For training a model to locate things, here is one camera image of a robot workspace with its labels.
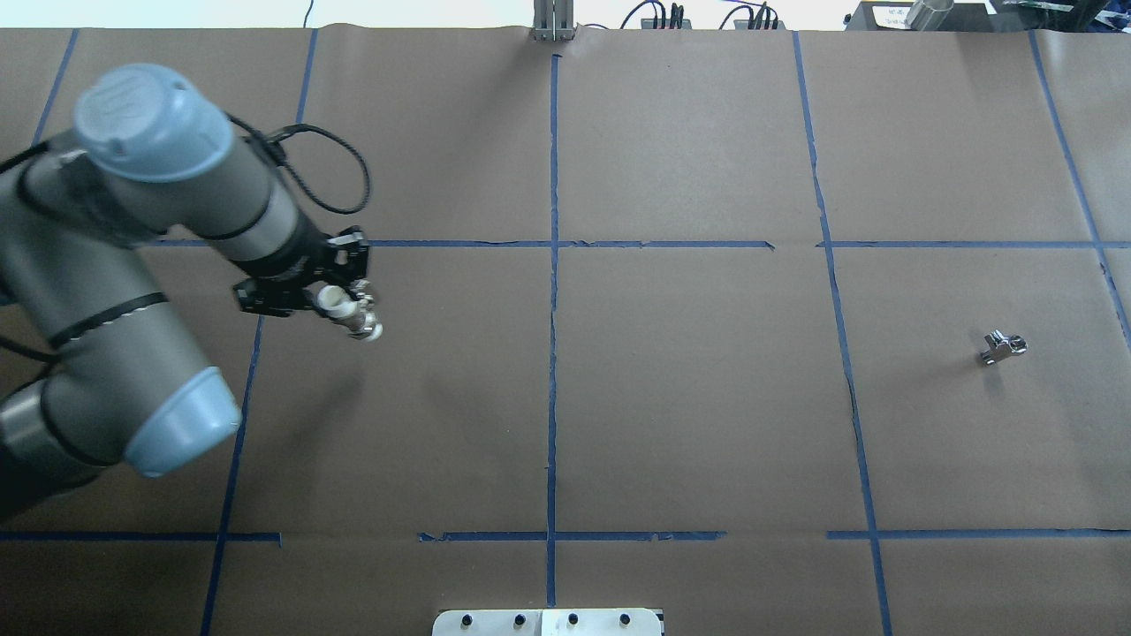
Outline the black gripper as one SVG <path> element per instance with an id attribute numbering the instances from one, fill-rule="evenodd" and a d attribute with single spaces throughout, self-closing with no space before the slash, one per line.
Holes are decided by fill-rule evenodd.
<path id="1" fill-rule="evenodd" d="M 314 311 L 316 283 L 349 287 L 356 313 L 371 313 L 375 306 L 368 274 L 368 244 L 363 232 L 327 235 L 316 232 L 316 241 L 303 246 L 307 253 L 282 273 L 251 276 L 234 285 L 234 298 L 243 313 L 288 317 L 299 311 Z"/>

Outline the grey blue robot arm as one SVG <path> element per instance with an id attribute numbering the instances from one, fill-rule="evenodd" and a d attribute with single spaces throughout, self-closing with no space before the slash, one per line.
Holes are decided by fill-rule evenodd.
<path id="1" fill-rule="evenodd" d="M 362 230 L 323 233 L 283 141 L 175 70 L 121 65 L 85 91 L 72 126 L 3 162 L 3 303 L 46 342 L 44 369 L 3 398 L 3 519 L 126 464 L 156 479 L 238 435 L 218 367 L 139 257 L 185 227 L 243 270 L 243 313 L 311 311 L 372 342 L 383 334 Z"/>

